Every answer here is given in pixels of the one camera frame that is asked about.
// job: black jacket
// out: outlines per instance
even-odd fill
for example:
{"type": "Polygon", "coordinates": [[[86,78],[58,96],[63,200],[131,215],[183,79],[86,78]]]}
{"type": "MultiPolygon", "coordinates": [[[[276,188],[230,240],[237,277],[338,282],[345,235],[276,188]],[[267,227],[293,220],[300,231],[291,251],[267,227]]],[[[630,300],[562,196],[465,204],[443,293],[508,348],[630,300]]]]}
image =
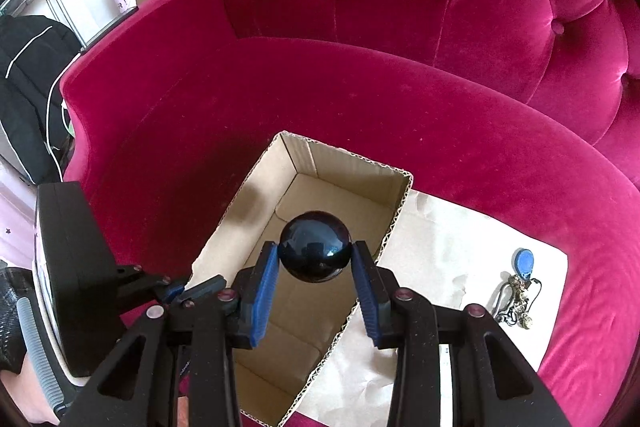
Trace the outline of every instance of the black jacket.
{"type": "MultiPolygon", "coordinates": [[[[34,183],[54,181],[57,171],[47,152],[47,97],[51,84],[80,51],[80,42],[65,25],[40,15],[0,16],[0,132],[6,134],[34,183]],[[36,38],[11,66],[25,44],[36,38]]],[[[49,139],[62,149],[68,137],[56,86],[51,99],[49,139]]]]}

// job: keychain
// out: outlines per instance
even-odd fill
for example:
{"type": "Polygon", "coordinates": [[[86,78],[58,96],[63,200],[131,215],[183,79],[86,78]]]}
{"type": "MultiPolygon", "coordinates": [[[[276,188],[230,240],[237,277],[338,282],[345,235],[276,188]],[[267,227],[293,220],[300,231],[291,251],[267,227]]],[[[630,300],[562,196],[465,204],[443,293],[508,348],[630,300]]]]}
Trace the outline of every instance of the keychain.
{"type": "Polygon", "coordinates": [[[493,316],[496,322],[504,322],[510,326],[519,324],[526,330],[533,326],[533,319],[530,317],[531,307],[542,292],[542,282],[531,276],[533,272],[533,253],[526,248],[520,248],[514,260],[516,274],[511,275],[504,283],[495,303],[493,316]],[[533,300],[529,301],[529,287],[532,283],[538,286],[538,293],[533,300]],[[507,288],[511,288],[511,298],[504,308],[500,308],[502,296],[507,288]]]}

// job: gray ribbed grip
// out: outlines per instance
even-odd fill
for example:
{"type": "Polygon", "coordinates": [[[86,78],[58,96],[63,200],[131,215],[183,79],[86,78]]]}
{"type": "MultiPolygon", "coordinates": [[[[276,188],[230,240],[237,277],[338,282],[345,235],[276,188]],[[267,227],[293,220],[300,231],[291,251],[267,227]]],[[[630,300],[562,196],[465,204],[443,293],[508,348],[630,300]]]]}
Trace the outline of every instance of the gray ribbed grip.
{"type": "Polygon", "coordinates": [[[62,394],[62,390],[58,385],[58,381],[53,374],[49,360],[47,360],[47,355],[42,347],[36,321],[33,318],[30,300],[27,297],[18,300],[17,309],[18,317],[20,318],[20,329],[22,330],[24,344],[27,346],[29,358],[31,363],[33,363],[33,368],[40,382],[40,387],[44,392],[44,396],[47,398],[49,406],[55,410],[57,406],[64,403],[65,396],[62,394]]]}

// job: blue key fob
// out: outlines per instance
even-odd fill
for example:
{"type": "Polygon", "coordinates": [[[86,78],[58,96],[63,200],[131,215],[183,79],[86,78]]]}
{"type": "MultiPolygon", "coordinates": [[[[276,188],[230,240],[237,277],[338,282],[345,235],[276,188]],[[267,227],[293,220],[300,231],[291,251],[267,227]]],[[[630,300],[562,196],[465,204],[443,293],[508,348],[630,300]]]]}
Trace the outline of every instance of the blue key fob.
{"type": "Polygon", "coordinates": [[[520,248],[516,253],[516,259],[513,264],[518,277],[525,281],[531,279],[531,273],[533,272],[532,251],[527,250],[526,248],[520,248]]]}

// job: corrugated cardboard edge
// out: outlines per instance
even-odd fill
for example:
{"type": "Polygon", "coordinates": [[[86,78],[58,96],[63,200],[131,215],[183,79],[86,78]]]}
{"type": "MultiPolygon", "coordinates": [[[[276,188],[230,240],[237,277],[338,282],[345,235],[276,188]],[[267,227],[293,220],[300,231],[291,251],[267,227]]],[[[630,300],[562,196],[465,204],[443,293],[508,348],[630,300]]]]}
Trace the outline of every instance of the corrugated cardboard edge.
{"type": "MultiPolygon", "coordinates": [[[[356,153],[353,153],[351,151],[348,151],[347,149],[343,149],[341,147],[336,147],[334,145],[329,145],[329,144],[323,143],[321,141],[313,140],[313,139],[308,138],[306,136],[302,136],[300,134],[295,134],[295,133],[292,133],[292,132],[289,132],[289,131],[280,131],[279,133],[277,133],[273,137],[273,139],[271,139],[271,141],[270,141],[269,145],[266,147],[266,149],[264,151],[262,151],[262,154],[260,154],[260,157],[255,161],[255,163],[252,166],[251,170],[244,177],[244,180],[242,181],[242,183],[238,187],[238,190],[236,191],[233,199],[229,202],[228,207],[225,209],[225,213],[222,215],[222,217],[220,218],[220,221],[218,222],[218,225],[216,226],[216,230],[220,226],[220,223],[222,223],[222,221],[225,219],[226,214],[229,211],[229,208],[234,203],[234,201],[236,201],[236,198],[238,197],[238,194],[240,193],[240,190],[242,189],[242,187],[244,187],[245,183],[249,179],[249,176],[251,176],[252,172],[254,172],[256,166],[258,165],[258,163],[260,163],[260,160],[262,160],[262,157],[267,153],[267,151],[269,149],[271,149],[271,147],[274,145],[274,143],[277,141],[277,139],[280,136],[291,136],[293,138],[297,138],[297,139],[303,140],[303,141],[305,141],[307,143],[318,143],[320,145],[331,147],[331,148],[336,149],[338,151],[344,152],[344,153],[348,154],[349,156],[354,156],[357,159],[362,160],[362,161],[364,161],[366,163],[369,163],[369,164],[372,164],[372,165],[375,165],[375,166],[378,166],[378,167],[382,167],[382,168],[385,168],[385,169],[391,169],[392,171],[398,172],[399,174],[402,174],[402,176],[407,178],[407,184],[406,184],[406,187],[404,188],[404,193],[402,194],[402,198],[398,203],[398,206],[396,208],[396,213],[394,214],[394,217],[391,220],[391,224],[389,225],[389,230],[385,234],[385,237],[382,238],[382,242],[380,243],[380,248],[376,252],[374,260],[377,263],[378,259],[380,258],[380,254],[385,249],[386,244],[388,243],[389,237],[391,236],[391,233],[393,232],[393,229],[394,229],[394,227],[396,225],[396,221],[398,221],[398,217],[400,215],[400,211],[402,210],[402,206],[404,205],[404,202],[406,201],[406,198],[409,195],[409,190],[411,190],[412,185],[414,184],[414,175],[411,174],[411,172],[409,172],[409,171],[405,171],[404,169],[398,169],[398,168],[392,167],[390,165],[386,165],[386,164],[383,164],[383,163],[380,163],[380,162],[376,162],[376,161],[373,161],[373,160],[371,160],[369,158],[365,158],[364,156],[361,156],[359,154],[356,154],[356,153]]],[[[355,311],[356,311],[356,309],[358,308],[359,305],[360,305],[360,303],[358,302],[358,300],[356,300],[355,305],[353,306],[353,308],[351,308],[351,312],[349,313],[349,315],[346,318],[345,322],[340,327],[340,331],[338,331],[338,333],[335,334],[334,339],[332,340],[331,345],[329,346],[329,349],[327,349],[327,351],[325,352],[324,356],[322,357],[322,360],[320,360],[318,365],[316,365],[316,368],[311,372],[311,374],[309,374],[308,378],[306,379],[305,386],[298,393],[298,395],[296,396],[296,399],[293,401],[293,404],[291,405],[291,407],[289,407],[289,410],[283,416],[282,420],[280,420],[280,422],[278,423],[277,427],[282,427],[285,424],[285,422],[291,417],[291,415],[295,412],[295,410],[298,408],[298,403],[300,402],[300,400],[304,396],[306,390],[308,389],[308,387],[311,385],[311,383],[314,381],[314,379],[316,378],[316,376],[318,375],[318,373],[322,369],[322,367],[323,367],[324,363],[326,362],[326,360],[329,358],[329,356],[333,352],[333,350],[335,348],[335,345],[340,340],[342,334],[344,333],[344,329],[349,324],[349,322],[351,320],[351,317],[353,317],[353,314],[355,313],[355,311]]],[[[247,418],[250,418],[251,420],[255,421],[256,423],[262,425],[262,427],[272,427],[272,426],[268,425],[267,423],[255,418],[254,416],[252,416],[251,414],[247,413],[246,411],[244,411],[242,409],[240,410],[240,412],[242,414],[244,414],[245,416],[247,416],[247,418]]]]}
{"type": "MultiPolygon", "coordinates": [[[[287,135],[287,136],[292,136],[292,137],[304,140],[304,141],[306,141],[308,143],[318,143],[318,144],[321,144],[321,145],[332,147],[332,148],[337,149],[337,150],[339,150],[341,152],[347,153],[350,156],[355,156],[356,158],[358,158],[358,159],[360,159],[362,161],[365,161],[366,163],[370,163],[372,165],[376,165],[378,167],[382,167],[382,168],[386,168],[386,169],[391,169],[392,171],[398,172],[399,174],[402,174],[403,176],[405,176],[407,178],[408,181],[407,181],[407,185],[406,185],[406,187],[404,189],[404,194],[402,195],[402,198],[398,203],[398,207],[396,208],[396,213],[394,214],[394,217],[391,220],[391,224],[389,225],[389,230],[385,234],[385,237],[382,238],[382,242],[380,243],[380,248],[376,252],[374,260],[375,260],[376,263],[378,263],[378,260],[380,259],[380,254],[382,254],[382,251],[385,250],[385,247],[386,247],[386,244],[388,243],[389,237],[391,236],[391,233],[393,232],[394,227],[396,226],[396,222],[398,221],[398,217],[400,216],[400,211],[402,210],[402,207],[404,206],[404,202],[406,201],[406,198],[409,195],[409,190],[411,190],[412,185],[414,184],[414,175],[411,174],[411,172],[409,172],[409,171],[405,171],[404,169],[398,169],[398,168],[392,167],[390,165],[385,165],[383,163],[370,160],[369,158],[365,158],[364,156],[361,156],[359,154],[356,154],[356,153],[353,153],[351,151],[348,151],[347,149],[343,149],[343,148],[340,148],[340,147],[335,147],[333,145],[327,145],[326,143],[322,143],[322,142],[320,142],[318,140],[313,140],[313,139],[307,138],[306,136],[300,136],[299,134],[294,134],[294,133],[291,133],[291,132],[288,132],[288,131],[281,131],[280,133],[278,133],[276,135],[276,137],[274,137],[274,139],[276,139],[281,134],[284,134],[284,135],[287,135]]],[[[278,423],[277,427],[282,427],[287,422],[287,420],[291,417],[291,415],[296,411],[296,409],[298,408],[298,403],[300,402],[302,397],[305,395],[306,390],[308,389],[308,387],[316,379],[316,376],[318,375],[318,373],[320,373],[320,371],[322,370],[322,367],[324,366],[324,364],[327,361],[327,359],[331,356],[331,353],[334,351],[336,344],[340,340],[342,334],[344,333],[344,330],[346,329],[347,325],[351,321],[351,318],[353,317],[353,314],[358,309],[359,305],[360,305],[360,302],[356,299],[356,303],[353,306],[353,308],[351,308],[351,313],[349,313],[349,315],[346,318],[345,322],[342,324],[342,327],[340,328],[340,331],[338,331],[335,334],[334,339],[332,340],[331,345],[329,346],[329,348],[326,350],[324,356],[322,357],[322,360],[320,360],[320,362],[318,362],[318,365],[316,365],[316,368],[311,372],[311,374],[309,374],[308,378],[306,379],[305,386],[298,393],[298,395],[296,396],[296,399],[293,401],[293,404],[291,405],[291,407],[289,407],[289,410],[283,416],[282,420],[280,420],[280,422],[278,423]]],[[[249,418],[255,420],[255,418],[253,418],[251,415],[247,415],[247,416],[249,418]]],[[[271,427],[271,426],[261,422],[260,420],[256,420],[256,421],[260,425],[263,425],[264,427],[271,427]]]]}

